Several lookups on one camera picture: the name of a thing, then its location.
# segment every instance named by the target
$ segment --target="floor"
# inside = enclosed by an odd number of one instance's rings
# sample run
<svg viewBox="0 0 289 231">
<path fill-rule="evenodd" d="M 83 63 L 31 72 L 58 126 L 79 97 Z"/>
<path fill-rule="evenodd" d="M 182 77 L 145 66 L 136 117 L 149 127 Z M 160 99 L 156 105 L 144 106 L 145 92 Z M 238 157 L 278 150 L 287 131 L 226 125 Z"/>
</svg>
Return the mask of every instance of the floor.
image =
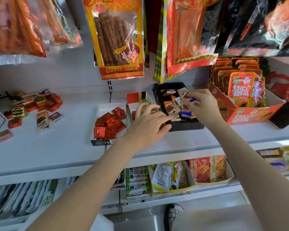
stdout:
<svg viewBox="0 0 289 231">
<path fill-rule="evenodd" d="M 246 204 L 241 192 L 233 192 L 179 203 L 185 210 L 203 210 L 232 207 Z M 115 231 L 164 231 L 164 211 L 166 205 L 108 215 L 115 225 Z"/>
</svg>

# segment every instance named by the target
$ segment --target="orange display box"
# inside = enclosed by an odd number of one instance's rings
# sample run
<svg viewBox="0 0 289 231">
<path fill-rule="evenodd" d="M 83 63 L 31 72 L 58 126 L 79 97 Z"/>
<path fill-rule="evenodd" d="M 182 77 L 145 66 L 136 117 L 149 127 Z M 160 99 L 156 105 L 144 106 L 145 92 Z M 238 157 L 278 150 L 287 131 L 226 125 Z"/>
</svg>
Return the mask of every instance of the orange display box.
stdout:
<svg viewBox="0 0 289 231">
<path fill-rule="evenodd" d="M 266 89 L 267 107 L 237 107 L 211 81 L 208 81 L 207 88 L 216 98 L 223 119 L 231 126 L 266 122 L 285 103 Z"/>
</svg>

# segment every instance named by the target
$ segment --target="left hand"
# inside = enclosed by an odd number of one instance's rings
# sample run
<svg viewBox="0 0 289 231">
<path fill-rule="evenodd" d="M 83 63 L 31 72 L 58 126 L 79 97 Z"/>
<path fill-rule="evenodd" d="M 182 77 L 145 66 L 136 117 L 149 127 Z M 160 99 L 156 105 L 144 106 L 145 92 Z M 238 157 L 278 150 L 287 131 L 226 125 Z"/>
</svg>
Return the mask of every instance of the left hand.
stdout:
<svg viewBox="0 0 289 231">
<path fill-rule="evenodd" d="M 135 120 L 127 129 L 123 138 L 134 144 L 137 151 L 160 141 L 170 130 L 171 124 L 165 125 L 161 130 L 163 123 L 172 119 L 162 111 L 150 114 L 151 109 L 160 108 L 159 105 L 151 104 L 146 107 L 143 114 L 140 116 L 141 108 L 145 105 L 142 103 L 136 110 Z"/>
</svg>

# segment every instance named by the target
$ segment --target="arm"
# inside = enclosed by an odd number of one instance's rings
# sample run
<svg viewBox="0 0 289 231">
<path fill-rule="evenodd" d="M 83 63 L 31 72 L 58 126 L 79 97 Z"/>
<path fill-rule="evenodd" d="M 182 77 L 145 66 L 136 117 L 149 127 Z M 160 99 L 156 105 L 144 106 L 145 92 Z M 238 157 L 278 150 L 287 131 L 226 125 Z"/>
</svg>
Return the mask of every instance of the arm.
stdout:
<svg viewBox="0 0 289 231">
<path fill-rule="evenodd" d="M 185 105 L 220 143 L 263 228 L 289 230 L 289 181 L 228 126 L 209 90 L 197 90 L 188 96 L 200 102 Z"/>
<path fill-rule="evenodd" d="M 169 124 L 159 130 L 163 123 L 171 120 L 171 117 L 163 112 L 150 115 L 151 109 L 159 108 L 159 105 L 148 105 L 140 116 L 143 105 L 145 103 L 138 107 L 136 119 L 126 134 L 118 138 L 73 186 L 29 226 L 27 231 L 90 230 L 113 183 L 133 155 L 162 139 L 171 128 Z"/>
</svg>

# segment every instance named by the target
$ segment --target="shoe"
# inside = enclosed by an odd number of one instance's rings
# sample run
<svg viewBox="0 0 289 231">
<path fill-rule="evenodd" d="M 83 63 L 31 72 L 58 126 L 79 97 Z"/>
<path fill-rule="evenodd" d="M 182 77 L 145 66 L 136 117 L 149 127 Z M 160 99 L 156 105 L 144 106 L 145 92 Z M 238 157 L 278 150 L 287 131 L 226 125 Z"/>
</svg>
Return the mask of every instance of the shoe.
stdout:
<svg viewBox="0 0 289 231">
<path fill-rule="evenodd" d="M 168 204 L 164 214 L 164 229 L 165 231 L 171 231 L 174 219 L 176 215 L 183 211 L 184 208 L 178 204 Z"/>
</svg>

